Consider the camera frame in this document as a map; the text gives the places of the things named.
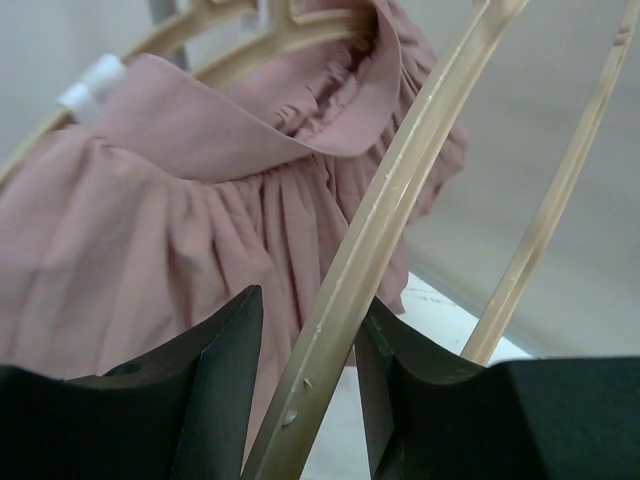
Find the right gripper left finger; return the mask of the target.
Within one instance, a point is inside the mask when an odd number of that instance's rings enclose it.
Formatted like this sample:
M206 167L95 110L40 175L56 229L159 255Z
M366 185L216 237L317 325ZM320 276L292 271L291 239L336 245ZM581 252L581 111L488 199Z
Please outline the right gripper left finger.
M262 338L246 288L209 319L102 376L1 369L5 479L236 479Z

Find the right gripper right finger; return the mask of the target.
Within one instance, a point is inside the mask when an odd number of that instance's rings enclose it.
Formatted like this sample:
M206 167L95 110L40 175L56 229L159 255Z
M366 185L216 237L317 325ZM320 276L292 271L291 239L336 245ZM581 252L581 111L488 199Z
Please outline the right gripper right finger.
M635 479L639 361L482 367L375 302L356 359L375 479Z

